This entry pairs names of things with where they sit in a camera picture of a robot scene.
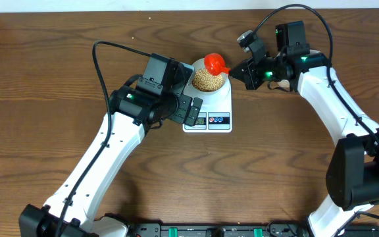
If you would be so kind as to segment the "red plastic measuring scoop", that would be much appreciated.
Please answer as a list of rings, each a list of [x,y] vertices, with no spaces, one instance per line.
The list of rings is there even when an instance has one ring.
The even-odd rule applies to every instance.
[[[218,53],[210,53],[203,59],[207,72],[213,76],[221,73],[229,74],[230,69],[226,67],[224,58]]]

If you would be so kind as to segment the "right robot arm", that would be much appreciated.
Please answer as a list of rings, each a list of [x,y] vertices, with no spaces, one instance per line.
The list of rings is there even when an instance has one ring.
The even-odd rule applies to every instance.
[[[379,205],[379,124],[344,89],[329,58],[307,43],[301,21],[276,27],[278,53],[270,56],[262,39],[247,31],[238,38],[250,58],[230,70],[248,90],[287,82],[316,111],[335,150],[326,172],[328,194],[308,218],[311,236],[341,236],[361,215]]]

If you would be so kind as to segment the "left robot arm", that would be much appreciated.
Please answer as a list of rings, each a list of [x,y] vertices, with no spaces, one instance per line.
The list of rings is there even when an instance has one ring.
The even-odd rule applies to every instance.
[[[143,74],[131,76],[107,97],[101,127],[64,184],[39,208],[27,205],[18,223],[21,236],[119,236],[129,227],[97,210],[121,166],[145,135],[163,120],[193,126],[202,99],[184,93],[193,66],[151,54]]]

